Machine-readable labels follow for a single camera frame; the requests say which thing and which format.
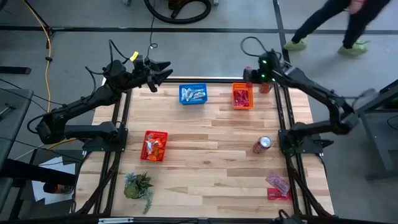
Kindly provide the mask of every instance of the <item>person's leg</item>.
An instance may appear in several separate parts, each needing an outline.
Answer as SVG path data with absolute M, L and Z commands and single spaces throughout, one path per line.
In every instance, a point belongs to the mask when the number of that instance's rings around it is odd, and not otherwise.
M 366 26 L 373 21 L 390 0 L 367 0 L 363 7 L 349 17 L 348 28 L 339 53 L 350 55 L 365 54 L 368 50 L 365 42 L 357 42 L 364 33 Z
M 285 49 L 302 50 L 302 47 L 305 48 L 305 44 L 300 41 L 320 27 L 324 22 L 341 13 L 349 6 L 350 2 L 351 0 L 328 0 L 321 9 L 312 14 L 312 16 L 310 16 L 296 31 L 292 40 L 286 43 Z

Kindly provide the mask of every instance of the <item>red basket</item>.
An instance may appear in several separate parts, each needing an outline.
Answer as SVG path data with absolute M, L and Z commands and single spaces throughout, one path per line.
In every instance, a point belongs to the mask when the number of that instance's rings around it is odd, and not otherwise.
M 249 106 L 235 106 L 235 96 L 234 91 L 244 90 L 248 92 L 249 95 Z M 238 110 L 250 110 L 253 108 L 253 88 L 252 86 L 247 86 L 246 83 L 232 83 L 232 107 Z
M 145 140 L 147 140 L 148 135 L 152 135 L 153 138 L 161 138 L 162 140 L 164 140 L 164 144 L 162 149 L 164 150 L 163 156 L 156 160 L 156 161 L 152 161 L 148 158 L 148 150 L 147 150 L 147 144 L 145 142 Z M 167 133 L 164 132 L 160 132 L 160 131 L 146 131 L 145 132 L 145 137 L 144 137 L 144 143 L 142 145 L 142 150 L 141 150 L 141 160 L 142 161 L 151 161 L 151 162 L 162 162 L 164 159 L 164 154 L 166 153 L 166 142 L 167 142 Z

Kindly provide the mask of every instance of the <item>black hose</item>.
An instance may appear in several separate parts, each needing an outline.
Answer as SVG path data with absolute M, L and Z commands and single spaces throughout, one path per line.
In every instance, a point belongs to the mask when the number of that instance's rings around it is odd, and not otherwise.
M 8 0 L 1 0 L 0 1 L 0 11 L 1 11 L 1 9 L 4 8 L 4 6 L 6 6 L 7 2 L 8 2 Z
M 179 12 L 181 11 L 181 9 L 187 5 L 188 3 L 194 2 L 194 1 L 198 1 L 198 2 L 202 2 L 203 4 L 206 5 L 206 10 L 195 17 L 192 18 L 188 18 L 188 19 L 176 19 L 176 16 L 179 14 Z M 211 3 L 209 0 L 185 0 L 182 1 L 180 4 L 177 5 L 177 7 L 174 9 L 171 18 L 165 17 L 160 15 L 150 4 L 149 0 L 144 0 L 145 5 L 147 6 L 149 12 L 154 15 L 156 18 L 158 18 L 159 20 L 169 23 L 169 24 L 191 24 L 194 22 L 198 22 L 202 19 L 204 19 L 211 11 Z

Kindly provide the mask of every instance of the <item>succulent plant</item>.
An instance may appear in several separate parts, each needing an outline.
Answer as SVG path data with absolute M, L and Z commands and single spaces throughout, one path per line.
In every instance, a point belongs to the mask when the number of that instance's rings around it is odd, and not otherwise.
M 152 206 L 152 198 L 153 198 L 153 196 L 154 196 L 154 191 L 152 189 L 146 190 L 144 195 L 142 196 L 142 198 L 147 201 L 147 204 L 145 205 L 145 209 L 143 211 L 144 215 L 149 211 L 149 209 Z
M 134 173 L 126 174 L 126 186 L 124 188 L 124 195 L 126 198 L 141 198 L 147 192 L 152 178 L 147 176 L 147 173 L 134 175 Z

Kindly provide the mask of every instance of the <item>yellow cable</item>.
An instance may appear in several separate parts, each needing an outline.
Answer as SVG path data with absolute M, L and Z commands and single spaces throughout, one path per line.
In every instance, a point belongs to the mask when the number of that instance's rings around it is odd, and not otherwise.
M 36 18 L 37 22 L 39 22 L 40 26 L 42 27 L 44 34 L 47 38 L 47 41 L 49 43 L 49 58 L 51 58 L 51 40 L 50 37 L 47 33 L 47 31 L 44 28 L 44 25 L 42 23 L 42 21 L 40 21 L 40 19 L 36 16 L 36 13 L 26 4 L 26 2 L 24 0 L 22 0 L 24 2 L 24 4 L 26 5 L 26 7 L 29 9 L 29 11 L 33 14 L 33 16 Z M 47 86 L 47 94 L 49 96 L 49 105 L 47 107 L 47 112 L 50 112 L 51 109 L 51 92 L 50 92 L 50 87 L 49 87 L 49 80 L 48 80 L 48 75 L 49 75 L 49 66 L 50 66 L 50 61 L 47 61 L 47 66 L 45 67 L 45 84 Z
M 77 140 L 77 139 L 73 138 L 73 139 L 68 139 L 68 140 L 64 140 L 64 141 L 62 141 L 62 142 L 55 143 L 54 145 L 48 147 L 47 150 L 51 150 L 51 149 L 54 148 L 55 146 L 59 146 L 59 145 L 62 145 L 62 144 L 65 144 L 65 143 L 67 143 L 67 142 L 71 142 L 71 141 L 74 141 L 74 140 Z
M 45 30 L 42 21 L 40 21 L 40 19 L 36 16 L 36 13 L 26 4 L 26 2 L 24 0 L 22 0 L 22 1 L 26 5 L 26 7 L 29 9 L 29 11 L 33 14 L 33 16 L 36 18 L 37 22 L 39 22 L 40 26 L 42 27 L 42 29 L 44 31 L 44 34 L 45 34 L 45 36 L 47 38 L 47 42 L 49 43 L 49 58 L 51 58 L 51 40 L 50 40 L 49 34 Z M 50 92 L 49 79 L 48 79 L 48 77 L 49 77 L 49 67 L 50 67 L 50 61 L 47 61 L 47 65 L 45 67 L 45 75 L 44 75 L 44 77 L 45 77 L 45 85 L 47 87 L 47 94 L 49 96 L 49 105 L 47 107 L 47 112 L 50 112 L 50 110 L 51 110 L 51 102 L 50 102 L 51 101 L 51 92 Z M 62 141 L 62 142 L 58 142 L 58 143 L 53 144 L 52 146 L 48 147 L 47 150 L 51 150 L 52 148 L 54 148 L 56 146 L 59 146 L 61 144 L 64 144 L 64 143 L 67 143 L 67 142 L 71 142 L 71 141 L 74 141 L 74 140 L 76 140 L 76 139 L 73 138 L 73 139 Z

